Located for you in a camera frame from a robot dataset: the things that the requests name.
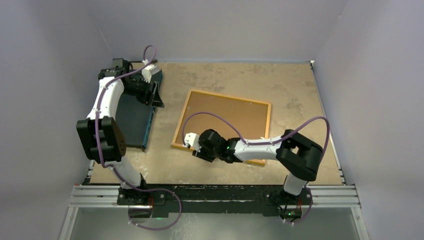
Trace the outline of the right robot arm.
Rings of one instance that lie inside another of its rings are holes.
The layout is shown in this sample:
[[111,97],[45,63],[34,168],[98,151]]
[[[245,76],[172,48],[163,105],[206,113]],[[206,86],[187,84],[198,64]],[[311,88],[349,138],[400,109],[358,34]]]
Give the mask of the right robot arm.
[[201,134],[185,134],[184,147],[193,156],[208,162],[216,159],[228,164],[251,160],[274,160],[280,162],[289,174],[280,196],[288,204],[300,198],[301,191],[318,175],[325,149],[304,135],[288,129],[282,136],[268,139],[225,139],[217,131],[207,129]]

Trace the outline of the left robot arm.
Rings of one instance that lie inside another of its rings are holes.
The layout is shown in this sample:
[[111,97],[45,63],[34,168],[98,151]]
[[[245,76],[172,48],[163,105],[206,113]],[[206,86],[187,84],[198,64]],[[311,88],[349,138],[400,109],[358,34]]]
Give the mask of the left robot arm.
[[150,108],[164,108],[160,97],[162,70],[153,60],[142,60],[143,66],[134,69],[124,58],[115,58],[110,68],[102,69],[95,102],[87,117],[78,120],[76,131],[89,160],[113,172],[123,195],[138,205],[149,199],[150,189],[143,175],[126,157],[126,139],[115,118],[122,95],[133,96]]

